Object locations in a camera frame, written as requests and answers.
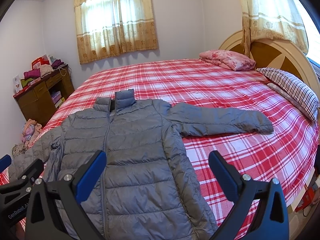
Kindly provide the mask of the brown wooden desk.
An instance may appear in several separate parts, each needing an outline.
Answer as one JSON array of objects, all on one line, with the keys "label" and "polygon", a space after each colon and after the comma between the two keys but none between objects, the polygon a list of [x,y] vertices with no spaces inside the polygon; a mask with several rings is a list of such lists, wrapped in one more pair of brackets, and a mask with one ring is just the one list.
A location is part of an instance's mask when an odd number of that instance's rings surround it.
[{"label": "brown wooden desk", "polygon": [[58,109],[52,99],[55,92],[60,92],[64,99],[68,99],[74,92],[68,65],[57,68],[26,90],[20,91],[14,95],[14,99],[26,120],[32,119],[46,126]]}]

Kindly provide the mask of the green folded cloth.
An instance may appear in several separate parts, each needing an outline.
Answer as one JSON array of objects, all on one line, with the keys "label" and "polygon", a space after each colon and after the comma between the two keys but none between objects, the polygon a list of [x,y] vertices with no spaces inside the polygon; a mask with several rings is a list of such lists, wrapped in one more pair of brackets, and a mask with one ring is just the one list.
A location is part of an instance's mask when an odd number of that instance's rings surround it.
[{"label": "green folded cloth", "polygon": [[33,81],[33,78],[21,79],[22,88],[26,87],[29,83]]}]

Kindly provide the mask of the red box beside bed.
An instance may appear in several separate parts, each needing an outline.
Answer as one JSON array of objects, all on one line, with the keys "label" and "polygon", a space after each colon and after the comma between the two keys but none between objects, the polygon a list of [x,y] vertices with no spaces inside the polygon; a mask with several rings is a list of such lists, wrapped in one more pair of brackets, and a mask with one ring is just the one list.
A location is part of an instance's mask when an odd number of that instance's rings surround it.
[{"label": "red box beside bed", "polygon": [[318,189],[319,189],[319,177],[317,177],[317,179],[314,181],[312,186],[306,190],[302,200],[299,202],[295,211],[298,212],[300,210],[305,209],[307,206],[309,206],[313,202],[316,195],[316,191]]}]

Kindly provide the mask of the magenta folded cloth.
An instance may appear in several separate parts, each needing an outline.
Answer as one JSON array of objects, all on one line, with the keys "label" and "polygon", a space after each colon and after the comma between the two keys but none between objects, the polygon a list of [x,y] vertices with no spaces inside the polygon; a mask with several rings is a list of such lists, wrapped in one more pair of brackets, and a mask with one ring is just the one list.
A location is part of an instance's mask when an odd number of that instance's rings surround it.
[{"label": "magenta folded cloth", "polygon": [[24,72],[24,78],[27,79],[37,79],[41,77],[41,71],[40,69],[33,69],[29,70],[27,72]]}]

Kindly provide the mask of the cream wooden headboard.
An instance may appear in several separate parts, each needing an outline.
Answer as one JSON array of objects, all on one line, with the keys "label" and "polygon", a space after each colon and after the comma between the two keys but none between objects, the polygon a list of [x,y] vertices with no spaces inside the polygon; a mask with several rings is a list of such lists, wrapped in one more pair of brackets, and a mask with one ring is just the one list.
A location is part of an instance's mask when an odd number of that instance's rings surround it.
[{"label": "cream wooden headboard", "polygon": [[257,68],[277,68],[289,72],[308,85],[319,96],[319,79],[309,59],[287,40],[262,39],[251,43],[249,57]]}]

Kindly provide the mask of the grey puffer jacket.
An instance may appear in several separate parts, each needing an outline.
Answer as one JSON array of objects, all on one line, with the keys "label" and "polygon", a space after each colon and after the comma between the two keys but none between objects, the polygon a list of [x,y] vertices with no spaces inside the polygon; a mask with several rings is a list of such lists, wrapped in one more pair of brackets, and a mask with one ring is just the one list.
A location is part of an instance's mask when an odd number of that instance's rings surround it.
[{"label": "grey puffer jacket", "polygon": [[44,181],[61,180],[104,151],[106,168],[82,208],[105,239],[209,239],[216,219],[183,138],[253,132],[273,132],[261,112],[137,100],[124,90],[45,133],[13,159],[9,179],[41,159]]}]

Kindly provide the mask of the pink clothes pile on floor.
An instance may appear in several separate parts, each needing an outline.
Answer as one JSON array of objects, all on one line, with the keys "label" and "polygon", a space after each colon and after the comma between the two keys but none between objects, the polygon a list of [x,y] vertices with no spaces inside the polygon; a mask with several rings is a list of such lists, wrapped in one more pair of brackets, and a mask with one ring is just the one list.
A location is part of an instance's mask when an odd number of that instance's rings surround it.
[{"label": "pink clothes pile on floor", "polygon": [[22,142],[25,145],[26,149],[29,149],[35,139],[42,132],[42,125],[36,122],[35,120],[29,119],[22,130]]}]

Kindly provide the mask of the red gift box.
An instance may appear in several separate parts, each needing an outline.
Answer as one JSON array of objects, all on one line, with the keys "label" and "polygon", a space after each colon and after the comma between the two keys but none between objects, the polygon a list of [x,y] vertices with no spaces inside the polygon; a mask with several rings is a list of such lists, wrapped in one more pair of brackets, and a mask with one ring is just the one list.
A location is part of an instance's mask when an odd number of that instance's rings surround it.
[{"label": "red gift box", "polygon": [[32,70],[39,69],[42,65],[45,65],[45,64],[50,65],[50,61],[49,61],[48,56],[46,54],[41,57],[36,58],[31,63],[31,68],[32,68]]}]

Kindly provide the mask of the beige folded cloth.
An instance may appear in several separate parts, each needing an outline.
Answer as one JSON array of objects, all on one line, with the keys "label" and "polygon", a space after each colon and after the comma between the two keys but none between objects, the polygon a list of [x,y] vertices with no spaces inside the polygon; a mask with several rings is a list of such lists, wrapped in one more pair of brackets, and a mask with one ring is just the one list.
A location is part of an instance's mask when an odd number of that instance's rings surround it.
[{"label": "beige folded cloth", "polygon": [[49,64],[40,65],[39,70],[40,70],[41,77],[44,77],[54,71],[52,66]]}]

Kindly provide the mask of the white card box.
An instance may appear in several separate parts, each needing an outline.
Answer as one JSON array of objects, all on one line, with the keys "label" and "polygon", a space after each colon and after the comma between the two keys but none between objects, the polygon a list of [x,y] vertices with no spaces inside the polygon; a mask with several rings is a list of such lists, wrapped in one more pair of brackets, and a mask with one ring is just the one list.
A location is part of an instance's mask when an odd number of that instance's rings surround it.
[{"label": "white card box", "polygon": [[14,84],[14,87],[15,87],[15,93],[19,93],[23,87],[22,87],[22,84],[21,84],[21,79],[19,77],[19,75],[15,76],[13,78],[13,84]]}]

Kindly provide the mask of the purple folded cloth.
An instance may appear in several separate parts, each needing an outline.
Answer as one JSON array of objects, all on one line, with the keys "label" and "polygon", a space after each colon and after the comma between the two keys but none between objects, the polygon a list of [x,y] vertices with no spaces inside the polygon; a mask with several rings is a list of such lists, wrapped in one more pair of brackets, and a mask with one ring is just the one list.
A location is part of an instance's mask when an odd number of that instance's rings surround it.
[{"label": "purple folded cloth", "polygon": [[52,63],[52,68],[56,69],[56,68],[59,68],[61,65],[64,65],[64,64],[65,63],[63,61],[61,61],[60,59],[57,59]]}]

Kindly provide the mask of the pink floral folded quilt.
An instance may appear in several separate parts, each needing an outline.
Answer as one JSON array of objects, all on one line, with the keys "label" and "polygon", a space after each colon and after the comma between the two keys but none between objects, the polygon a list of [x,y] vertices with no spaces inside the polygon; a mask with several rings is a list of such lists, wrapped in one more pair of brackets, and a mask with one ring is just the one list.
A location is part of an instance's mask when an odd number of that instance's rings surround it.
[{"label": "pink floral folded quilt", "polygon": [[256,62],[244,54],[230,50],[208,50],[199,54],[201,60],[225,69],[249,71],[256,67]]}]

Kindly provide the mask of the striped pillow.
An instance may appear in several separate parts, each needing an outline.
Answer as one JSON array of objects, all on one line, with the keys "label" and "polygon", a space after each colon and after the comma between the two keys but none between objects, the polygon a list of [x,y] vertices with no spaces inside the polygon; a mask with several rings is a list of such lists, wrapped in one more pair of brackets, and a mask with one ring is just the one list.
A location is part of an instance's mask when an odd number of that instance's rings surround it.
[{"label": "striped pillow", "polygon": [[317,121],[319,99],[314,91],[293,74],[276,68],[258,68],[257,71],[269,79],[273,90],[288,101],[313,122]]}]

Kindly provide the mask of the stacked boxes in desk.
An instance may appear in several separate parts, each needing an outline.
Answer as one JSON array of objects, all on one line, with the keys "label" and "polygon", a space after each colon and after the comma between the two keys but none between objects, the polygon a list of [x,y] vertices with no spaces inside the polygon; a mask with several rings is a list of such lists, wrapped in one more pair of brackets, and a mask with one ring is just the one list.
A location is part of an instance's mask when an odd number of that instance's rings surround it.
[{"label": "stacked boxes in desk", "polygon": [[61,92],[54,92],[51,95],[52,101],[56,108],[59,108],[65,101],[65,98],[61,95]]}]

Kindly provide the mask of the beige side curtain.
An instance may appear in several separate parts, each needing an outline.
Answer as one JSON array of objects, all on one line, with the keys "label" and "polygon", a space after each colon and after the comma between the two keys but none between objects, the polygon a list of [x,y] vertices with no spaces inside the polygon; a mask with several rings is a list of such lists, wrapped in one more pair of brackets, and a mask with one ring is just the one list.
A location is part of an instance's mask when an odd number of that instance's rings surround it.
[{"label": "beige side curtain", "polygon": [[242,42],[249,56],[257,40],[291,41],[304,54],[309,43],[303,19],[294,0],[240,0],[242,7]]}]

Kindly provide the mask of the beige window curtain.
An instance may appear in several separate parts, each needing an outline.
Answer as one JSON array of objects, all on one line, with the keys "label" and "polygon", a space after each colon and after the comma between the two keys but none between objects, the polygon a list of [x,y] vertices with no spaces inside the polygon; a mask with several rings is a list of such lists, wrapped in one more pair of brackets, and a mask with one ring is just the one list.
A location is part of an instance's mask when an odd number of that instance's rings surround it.
[{"label": "beige window curtain", "polygon": [[158,49],[152,0],[74,0],[80,64]]}]

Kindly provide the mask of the red plaid bed sheet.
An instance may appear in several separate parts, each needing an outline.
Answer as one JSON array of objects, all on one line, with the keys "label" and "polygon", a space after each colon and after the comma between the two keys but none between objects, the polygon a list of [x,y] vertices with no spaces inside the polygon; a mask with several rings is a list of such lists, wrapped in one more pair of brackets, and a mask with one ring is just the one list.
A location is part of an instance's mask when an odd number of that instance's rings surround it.
[{"label": "red plaid bed sheet", "polygon": [[82,208],[103,239],[208,239],[232,204],[207,164],[211,151],[252,178],[277,178],[287,204],[313,166],[319,127],[254,70],[199,59],[103,70],[64,102],[25,154],[45,182],[74,174],[96,151],[107,163]]}]

